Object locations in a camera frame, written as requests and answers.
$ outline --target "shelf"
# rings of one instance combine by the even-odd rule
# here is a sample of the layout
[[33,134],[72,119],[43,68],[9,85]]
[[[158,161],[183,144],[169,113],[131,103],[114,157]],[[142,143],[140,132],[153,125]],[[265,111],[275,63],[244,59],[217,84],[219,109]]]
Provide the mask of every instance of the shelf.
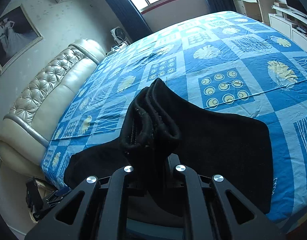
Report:
[[291,15],[292,17],[298,19],[299,21],[301,21],[301,22],[303,22],[303,23],[305,23],[305,24],[307,25],[307,18],[302,17],[301,15],[294,13],[294,12],[293,12],[292,10],[290,10],[290,9],[281,8],[281,7],[278,7],[278,6],[275,6],[275,5],[273,5],[272,8],[275,9],[275,10],[281,11],[281,12],[283,12],[283,13],[286,13],[286,14],[288,14],[288,15]]

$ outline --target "white dresser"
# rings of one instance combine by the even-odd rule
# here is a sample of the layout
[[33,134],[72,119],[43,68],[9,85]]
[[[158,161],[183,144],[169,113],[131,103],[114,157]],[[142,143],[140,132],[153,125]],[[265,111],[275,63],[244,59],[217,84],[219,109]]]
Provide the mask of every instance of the white dresser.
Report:
[[276,0],[233,0],[237,12],[270,25],[269,13],[275,13],[272,5]]
[[276,6],[274,6],[274,8],[282,11],[284,17],[277,16],[276,14],[269,14],[270,26],[297,43],[301,49],[307,52],[307,36],[296,30],[299,24],[307,26],[307,19],[293,13],[289,9]]

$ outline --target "black towel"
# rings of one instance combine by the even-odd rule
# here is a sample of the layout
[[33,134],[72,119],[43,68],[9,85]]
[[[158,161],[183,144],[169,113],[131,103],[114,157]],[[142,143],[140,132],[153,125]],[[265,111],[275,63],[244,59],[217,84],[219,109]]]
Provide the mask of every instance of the black towel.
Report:
[[131,102],[117,139],[71,157],[64,182],[74,188],[90,175],[110,176],[130,163],[161,207],[163,200],[155,192],[161,190],[162,165],[171,153],[200,175],[223,175],[263,213],[269,213],[273,166],[266,124],[201,109],[172,92],[161,79]]

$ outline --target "groom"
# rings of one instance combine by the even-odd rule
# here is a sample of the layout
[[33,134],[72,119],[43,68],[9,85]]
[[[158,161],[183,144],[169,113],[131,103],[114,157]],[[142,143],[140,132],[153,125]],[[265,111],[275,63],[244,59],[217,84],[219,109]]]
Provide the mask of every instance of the groom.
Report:
[[6,28],[4,27],[3,21],[0,22],[0,42],[5,52],[7,52],[8,39],[6,35]]

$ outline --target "leaf print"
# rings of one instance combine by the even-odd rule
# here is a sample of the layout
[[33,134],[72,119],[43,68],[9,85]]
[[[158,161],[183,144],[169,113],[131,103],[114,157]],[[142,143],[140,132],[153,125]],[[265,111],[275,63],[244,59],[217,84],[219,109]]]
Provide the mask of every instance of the leaf print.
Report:
[[216,47],[213,47],[211,45],[207,45],[203,48],[198,49],[194,54],[194,58],[200,58],[200,59],[208,59],[217,57],[220,54],[220,50]]
[[216,17],[208,17],[208,18],[206,18],[207,21],[214,21],[216,19],[217,19]]
[[275,88],[281,87],[282,90],[289,90],[298,82],[295,72],[286,64],[279,61],[269,61],[268,64],[268,74],[277,84]]
[[123,81],[120,82],[120,84],[118,85],[118,90],[117,92],[120,93],[123,90],[131,87],[132,83],[135,81],[135,76],[127,76],[124,78]]
[[235,33],[238,33],[238,32],[240,32],[240,30],[236,29],[236,28],[224,28],[222,30],[223,34],[235,34]]
[[118,73],[120,70],[121,70],[121,67],[116,68],[116,69],[112,72],[112,74],[109,76],[108,79],[113,78],[115,75],[117,75],[117,73]]
[[161,35],[166,36],[166,35],[169,35],[171,32],[172,32],[172,30],[167,30],[167,31],[163,32]]
[[63,129],[63,127],[61,127],[61,128],[58,129],[57,133],[55,134],[55,139],[58,139],[58,138],[59,138],[59,135],[61,134],[62,129]]
[[235,22],[247,22],[247,19],[234,19]]
[[280,37],[276,37],[276,36],[270,36],[269,38],[270,38],[270,40],[274,41],[275,43],[278,43],[281,46],[291,47],[290,41],[288,41],[286,39],[283,39],[283,38],[280,38]]
[[59,162],[59,159],[60,159],[60,152],[58,152],[56,155],[55,155],[55,157],[54,157],[54,159],[52,160],[52,167],[53,168],[55,168],[56,166],[57,166],[57,164],[58,164],[58,162]]
[[81,90],[81,92],[79,93],[78,97],[81,97],[86,92],[86,90],[87,90],[86,87],[83,90]]
[[80,129],[79,129],[79,135],[83,135],[86,133],[86,131],[90,127],[90,122],[92,121],[92,116],[89,115],[81,124]]
[[197,32],[200,32],[201,30],[203,30],[203,29],[199,28],[199,27],[193,27],[193,28],[187,30],[186,33],[197,33]]
[[86,98],[85,100],[83,100],[83,102],[81,103],[81,105],[79,106],[79,110],[81,111],[82,109],[84,109],[87,104],[88,104],[89,98]]
[[169,44],[161,49],[159,49],[156,54],[157,55],[165,55],[167,54],[175,45],[174,44]]

